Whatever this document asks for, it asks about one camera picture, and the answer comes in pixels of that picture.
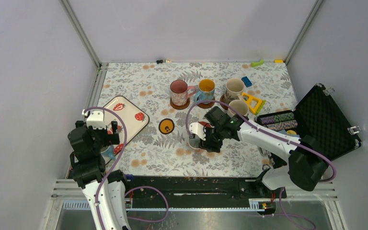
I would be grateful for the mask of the white mushroom pattern tray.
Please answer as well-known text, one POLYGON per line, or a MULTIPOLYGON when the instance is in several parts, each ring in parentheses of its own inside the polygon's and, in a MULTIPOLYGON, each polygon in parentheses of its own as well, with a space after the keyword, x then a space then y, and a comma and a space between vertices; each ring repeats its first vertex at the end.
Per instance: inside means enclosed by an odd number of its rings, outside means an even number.
MULTIPOLYGON (((104 112, 104 122, 109 131, 114 130, 112 128, 111 122, 117 122, 116 130, 119 134, 120 144, 113 145, 114 155, 115 158, 117 158, 120 150, 122 149, 124 141, 129 143, 132 139, 134 139, 149 123, 149 116, 124 96, 116 96, 106 105, 104 105, 104 108, 109 109, 119 115, 119 117, 121 117, 122 121, 125 123, 125 126, 123 126, 121 121, 113 114, 106 111, 104 112)), ((110 166, 114 161, 110 158, 104 158, 104 160, 106 166, 110 166)))

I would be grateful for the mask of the pink mug white inside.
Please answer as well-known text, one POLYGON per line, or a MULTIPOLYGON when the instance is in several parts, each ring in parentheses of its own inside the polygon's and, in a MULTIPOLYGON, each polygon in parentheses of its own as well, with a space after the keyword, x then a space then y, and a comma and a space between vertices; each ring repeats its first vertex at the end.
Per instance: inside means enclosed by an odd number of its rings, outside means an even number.
POLYGON ((192 134, 189 136, 188 145, 191 148, 196 149, 196 150, 200 149, 199 144, 200 144, 200 138, 197 135, 192 134))

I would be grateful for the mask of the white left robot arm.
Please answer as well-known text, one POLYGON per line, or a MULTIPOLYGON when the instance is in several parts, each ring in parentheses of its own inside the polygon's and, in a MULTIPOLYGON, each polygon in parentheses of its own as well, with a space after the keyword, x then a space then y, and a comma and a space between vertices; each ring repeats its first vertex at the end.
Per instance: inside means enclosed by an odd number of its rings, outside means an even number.
POLYGON ((99 230, 128 230, 130 228, 123 196, 129 192, 126 176, 120 171, 105 172, 103 148, 120 144, 117 132, 95 129, 79 120, 67 135, 72 153, 69 156, 70 177, 82 190, 99 230))

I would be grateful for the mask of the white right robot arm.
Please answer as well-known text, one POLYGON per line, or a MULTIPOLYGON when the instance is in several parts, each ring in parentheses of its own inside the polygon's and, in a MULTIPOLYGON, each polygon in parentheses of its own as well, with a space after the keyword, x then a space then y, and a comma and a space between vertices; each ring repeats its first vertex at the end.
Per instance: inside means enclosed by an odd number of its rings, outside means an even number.
POLYGON ((233 139, 256 145, 285 162, 279 168, 263 170, 255 179, 253 186, 259 196, 268 197, 275 190, 291 185, 311 192, 329 166, 329 160, 320 155, 316 140, 310 136, 281 135, 243 115, 229 116, 217 106, 204 117, 209 127, 199 122, 187 126, 189 142, 196 149, 219 152, 225 139, 233 139))

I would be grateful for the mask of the blue mug yellow inside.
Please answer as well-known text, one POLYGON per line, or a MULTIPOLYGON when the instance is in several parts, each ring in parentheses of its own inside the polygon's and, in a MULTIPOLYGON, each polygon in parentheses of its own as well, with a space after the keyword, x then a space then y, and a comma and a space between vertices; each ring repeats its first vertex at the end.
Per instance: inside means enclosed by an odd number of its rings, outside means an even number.
POLYGON ((194 102, 210 101, 214 99, 215 83, 211 79, 201 80, 198 84, 198 91, 194 96, 194 102))

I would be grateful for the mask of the brown wooden coaster top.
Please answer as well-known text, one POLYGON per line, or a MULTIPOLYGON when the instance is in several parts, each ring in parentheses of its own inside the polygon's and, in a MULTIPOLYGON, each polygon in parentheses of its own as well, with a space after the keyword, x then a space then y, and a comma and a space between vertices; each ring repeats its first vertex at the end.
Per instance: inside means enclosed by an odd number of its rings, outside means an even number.
POLYGON ((176 105, 173 103, 172 98, 170 98, 170 105, 172 108, 176 109, 176 110, 183 110, 186 109, 190 104, 190 99, 186 100, 186 103, 184 105, 176 105))

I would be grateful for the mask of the brown wooden coaster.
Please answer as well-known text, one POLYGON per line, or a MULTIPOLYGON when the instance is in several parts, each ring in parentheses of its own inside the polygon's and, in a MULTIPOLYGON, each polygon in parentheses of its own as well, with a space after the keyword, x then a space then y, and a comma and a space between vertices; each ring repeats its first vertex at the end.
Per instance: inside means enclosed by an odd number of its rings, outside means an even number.
POLYGON ((225 102, 225 95, 222 95, 220 98, 220 106, 224 109, 224 110, 228 110, 227 107, 227 103, 225 102))
POLYGON ((209 108, 211 108, 212 106, 214 106, 214 102, 213 101, 200 101, 200 102, 198 102, 197 103, 197 106, 199 107, 199 108, 202 108, 202 109, 209 109, 209 108))
POLYGON ((172 98, 170 98, 170 105, 172 108, 176 109, 176 110, 183 110, 186 109, 190 104, 190 99, 186 100, 186 103, 184 105, 176 105, 173 103, 172 98))

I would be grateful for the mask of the pink mug dark rim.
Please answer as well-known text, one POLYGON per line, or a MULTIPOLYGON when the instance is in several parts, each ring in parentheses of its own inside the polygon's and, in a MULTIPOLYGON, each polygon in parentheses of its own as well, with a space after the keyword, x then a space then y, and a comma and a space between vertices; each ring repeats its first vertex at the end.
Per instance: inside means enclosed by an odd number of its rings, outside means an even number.
POLYGON ((170 84, 171 102, 175 106, 184 106, 195 94, 196 86, 189 86, 183 80, 175 80, 170 84))

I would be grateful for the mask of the cream mug with handle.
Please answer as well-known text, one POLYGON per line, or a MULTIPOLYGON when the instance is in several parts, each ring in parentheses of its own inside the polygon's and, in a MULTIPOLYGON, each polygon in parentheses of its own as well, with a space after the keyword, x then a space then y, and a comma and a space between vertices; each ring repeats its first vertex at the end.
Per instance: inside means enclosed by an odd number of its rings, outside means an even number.
POLYGON ((231 101, 237 100, 238 95, 241 95, 244 89, 245 85, 241 79, 231 78, 227 80, 223 102, 229 104, 231 101))

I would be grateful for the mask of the red round coaster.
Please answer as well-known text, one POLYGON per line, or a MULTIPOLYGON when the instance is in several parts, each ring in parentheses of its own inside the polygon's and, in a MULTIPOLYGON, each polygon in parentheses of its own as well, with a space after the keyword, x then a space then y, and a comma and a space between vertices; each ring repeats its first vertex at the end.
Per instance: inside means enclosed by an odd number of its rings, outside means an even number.
POLYGON ((203 127, 211 127, 211 124, 208 122, 199 121, 198 123, 201 124, 203 127))

